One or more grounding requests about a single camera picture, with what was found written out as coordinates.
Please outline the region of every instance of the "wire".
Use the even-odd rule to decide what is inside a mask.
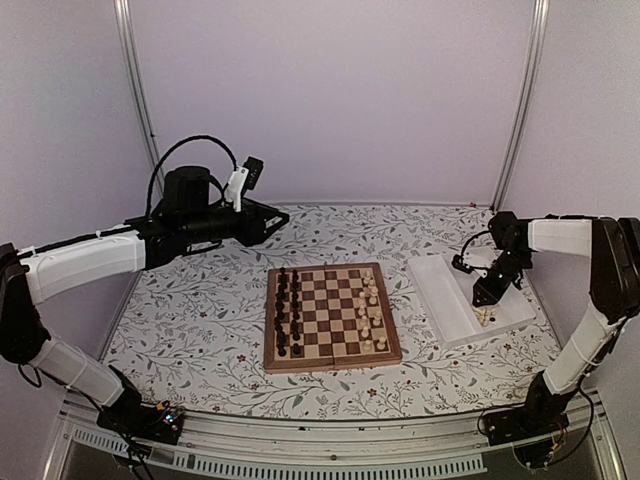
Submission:
[[[552,466],[552,465],[557,465],[560,462],[564,462],[567,458],[569,458],[571,455],[576,453],[576,451],[582,446],[584,441],[587,439],[587,437],[591,433],[591,426],[593,425],[593,418],[595,416],[596,406],[593,403],[593,400],[591,400],[591,397],[589,397],[589,395],[584,393],[584,390],[582,390],[582,381],[584,380],[584,378],[585,377],[582,377],[580,379],[580,382],[578,383],[578,392],[580,392],[580,395],[582,395],[584,397],[584,399],[587,402],[589,402],[589,407],[591,408],[591,411],[589,413],[589,423],[587,424],[587,429],[584,431],[584,434],[582,435],[582,437],[580,437],[580,440],[578,440],[578,443],[576,443],[575,446],[571,450],[569,450],[569,453],[567,453],[562,458],[559,458],[559,459],[557,459],[555,461],[551,461],[549,463],[549,465],[548,465],[549,467]]]
[[[119,235],[121,233],[130,232],[132,230],[133,230],[133,227],[127,226],[127,227],[122,227],[122,228],[114,228],[112,230],[106,230],[104,232],[100,232],[99,235],[97,233],[88,233],[86,235],[80,235],[78,237],[70,238],[68,240],[62,240],[60,242],[50,243],[48,245],[45,245],[43,247],[39,247],[39,248],[36,248],[36,249],[33,249],[33,250],[28,250],[28,251],[18,255],[18,260],[23,260],[25,258],[32,257],[35,254],[48,252],[48,251],[54,250],[56,248],[68,247],[68,246],[74,245],[76,243],[86,242],[87,240],[95,240],[96,238],[103,238],[103,237],[110,237],[112,235]]]
[[[486,235],[487,233],[491,233],[491,232],[489,230],[483,230],[474,235],[471,235],[467,239],[467,241],[464,243],[464,246],[462,247],[462,250],[460,250],[460,258],[462,258],[462,261],[464,261],[464,252],[467,251],[467,248],[469,247],[469,245],[471,245],[471,242],[473,242],[476,238],[481,237],[482,235]]]
[[[144,458],[142,458],[142,454],[138,450],[138,444],[134,440],[132,440],[131,437],[129,437],[128,435],[124,435],[123,433],[118,431],[117,427],[113,424],[113,422],[111,421],[109,416],[105,414],[103,408],[100,405],[98,405],[93,398],[91,398],[86,393],[81,392],[80,390],[76,390],[76,392],[78,392],[84,398],[89,400],[91,405],[93,405],[93,408],[95,408],[98,411],[98,413],[101,413],[102,416],[107,419],[107,421],[111,425],[111,428],[113,429],[113,431],[116,432],[120,436],[120,438],[122,438],[122,440],[127,444],[127,446],[129,447],[129,460],[132,460],[131,452],[133,452],[136,455],[136,457],[138,457],[138,461],[140,462],[140,465],[142,465],[142,468],[144,469],[145,473],[147,474],[147,477],[149,478],[149,480],[154,480],[154,477],[151,474],[151,471],[149,470],[149,467],[147,466],[147,462],[144,461]],[[135,471],[135,467],[131,469],[131,472],[136,476],[137,479],[139,479],[139,480],[142,479],[140,474]]]
[[[483,432],[480,429],[480,421],[482,420],[482,418],[484,417],[484,414],[487,413],[490,410],[500,410],[500,409],[505,409],[505,410],[514,410],[518,407],[521,407],[522,405],[524,405],[524,402],[521,403],[511,403],[511,404],[507,404],[507,405],[493,405],[492,407],[487,407],[485,409],[482,410],[482,412],[480,413],[480,415],[478,416],[478,419],[476,420],[476,428],[478,430],[478,433],[480,435],[484,435],[485,437],[487,436],[487,432]]]
[[[24,373],[24,370],[22,369],[22,365],[18,365],[18,371],[20,372],[20,375],[22,376],[22,378],[24,378],[24,380],[31,385],[34,388],[40,388],[42,387],[42,378],[40,378],[40,372],[38,372],[37,368],[31,367],[31,369],[35,372],[36,374],[36,380],[33,381],[31,380],[26,373]]]
[[[227,147],[221,140],[218,140],[217,138],[212,137],[210,135],[193,135],[191,137],[187,137],[180,140],[178,143],[173,145],[169,150],[167,150],[167,152],[162,156],[158,164],[153,169],[153,173],[151,174],[151,178],[149,179],[149,186],[147,188],[147,207],[144,214],[145,218],[148,219],[151,216],[151,197],[153,196],[153,184],[156,180],[156,177],[158,176],[158,173],[160,172],[160,168],[162,168],[162,165],[164,164],[164,162],[166,162],[169,156],[173,152],[175,152],[178,148],[180,148],[182,145],[186,143],[194,142],[196,140],[209,140],[210,142],[213,142],[216,145],[218,145],[220,148],[222,148],[226,152],[226,154],[231,159],[231,163],[233,164],[233,169],[237,170],[238,163],[236,162],[236,157],[233,156],[233,152],[231,152],[229,147]]]

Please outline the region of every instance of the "chess board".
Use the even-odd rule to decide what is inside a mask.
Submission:
[[[286,335],[285,355],[277,347],[276,293],[279,270],[270,270],[267,283],[267,319],[264,342],[264,365],[267,373],[299,373],[344,370],[350,368],[395,365],[402,361],[402,350],[396,332],[384,278],[378,263],[322,265],[295,268],[298,272],[300,339],[291,335],[291,277],[293,268],[286,270],[284,319]],[[373,295],[376,304],[370,304],[371,291],[363,280],[371,278],[377,287]],[[365,316],[359,315],[360,293],[365,293]],[[376,313],[380,324],[375,325]],[[365,338],[362,331],[369,329]],[[380,348],[379,339],[386,344]],[[368,349],[365,342],[369,340]],[[299,354],[293,344],[300,346]]]

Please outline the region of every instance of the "floral tablecloth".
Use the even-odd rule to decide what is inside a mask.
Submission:
[[[406,274],[413,256],[450,254],[486,226],[486,209],[426,206],[284,207],[291,222],[264,245],[235,241],[145,272],[105,361],[146,400],[239,415],[369,419],[456,413],[523,398],[559,348],[537,312],[529,326],[439,347]],[[401,365],[268,375],[263,368],[267,270],[379,262],[404,351]]]

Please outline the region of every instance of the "chess piece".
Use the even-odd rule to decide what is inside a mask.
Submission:
[[[278,355],[284,357],[287,354],[287,351],[284,349],[284,342],[287,337],[285,336],[282,330],[278,330],[278,334],[276,336],[276,346],[278,347]]]

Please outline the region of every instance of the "robotic arm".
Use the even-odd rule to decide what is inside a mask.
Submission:
[[[142,405],[141,394],[121,372],[49,333],[36,305],[100,278],[150,270],[178,256],[211,250],[227,238],[244,246],[264,242],[289,216],[243,197],[261,170],[262,162],[250,158],[234,170],[225,199],[209,204],[209,170],[180,167],[167,174],[164,198],[148,217],[40,249],[0,246],[0,355],[89,396],[101,407],[100,426],[175,444],[181,411],[167,411],[158,422],[161,405]],[[192,249],[203,243],[209,246]]]
[[[473,287],[473,305],[493,305],[523,269],[532,268],[533,252],[558,252],[591,259],[591,280],[582,321],[560,356],[533,379],[525,405],[486,415],[492,444],[529,438],[566,426],[564,411],[580,382],[610,353],[627,321],[640,313],[640,222],[636,218],[552,217],[518,219],[499,212],[489,233],[502,251]],[[469,273],[465,258],[455,268]]]

